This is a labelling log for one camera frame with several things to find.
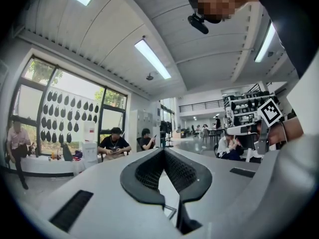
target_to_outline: man in pink shirt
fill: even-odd
[[[21,122],[19,117],[14,117],[13,127],[9,129],[8,137],[6,141],[6,148],[8,151],[8,156],[6,161],[12,161],[15,164],[16,171],[22,183],[24,189],[28,189],[27,184],[23,176],[21,168],[21,157],[26,157],[27,155],[27,145],[31,145],[28,132],[21,128]]]

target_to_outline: camera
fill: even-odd
[[[204,19],[201,17],[198,17],[195,13],[192,16],[189,16],[188,22],[195,27],[197,30],[202,32],[203,34],[208,34],[209,30],[207,26],[204,24]]]

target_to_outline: ceiling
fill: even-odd
[[[230,20],[206,24],[208,35],[188,23],[192,12],[188,0],[92,0],[88,6],[76,0],[31,0],[19,23],[155,99],[199,86],[203,91],[296,76],[277,36],[270,47],[274,55],[254,62],[269,23],[265,11],[255,24],[255,12],[247,5]],[[171,79],[164,80],[134,47],[143,35]],[[243,50],[249,54],[240,70]],[[154,80],[146,80],[149,73]]]

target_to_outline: black shoe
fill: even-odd
[[[23,187],[25,190],[28,190],[28,189],[29,189],[29,187],[28,187],[28,185],[25,183],[25,181],[22,182],[22,187]]]

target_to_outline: black vent slot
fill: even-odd
[[[181,192],[196,181],[196,170],[193,167],[169,153],[165,158],[165,172],[177,192]]]
[[[231,169],[230,172],[231,173],[235,173],[235,174],[239,174],[239,175],[242,175],[242,176],[246,176],[246,177],[249,177],[249,178],[253,178],[255,173],[256,173],[254,171],[245,170],[245,169],[237,168],[237,167],[234,167],[233,169]]]
[[[156,156],[138,166],[135,171],[135,177],[137,180],[145,187],[158,190],[160,176],[164,170],[163,159],[163,154],[159,152]]]
[[[50,220],[52,224],[61,230],[68,232],[84,207],[90,201],[93,193],[88,191],[78,191]]]

